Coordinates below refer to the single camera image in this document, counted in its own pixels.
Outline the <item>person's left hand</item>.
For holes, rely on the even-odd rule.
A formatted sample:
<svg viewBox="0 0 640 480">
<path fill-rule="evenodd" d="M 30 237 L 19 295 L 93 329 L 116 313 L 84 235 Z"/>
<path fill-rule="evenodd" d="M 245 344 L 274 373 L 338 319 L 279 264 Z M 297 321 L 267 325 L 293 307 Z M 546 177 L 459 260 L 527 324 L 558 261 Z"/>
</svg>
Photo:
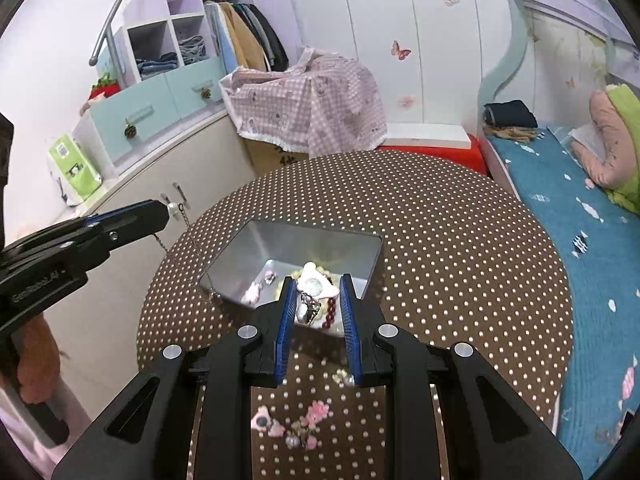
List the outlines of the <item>person's left hand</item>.
<svg viewBox="0 0 640 480">
<path fill-rule="evenodd" d="M 46 402 L 61 376 L 58 345 L 42 315 L 24 325 L 22 353 L 17 367 L 20 396 L 26 404 Z"/>
</svg>

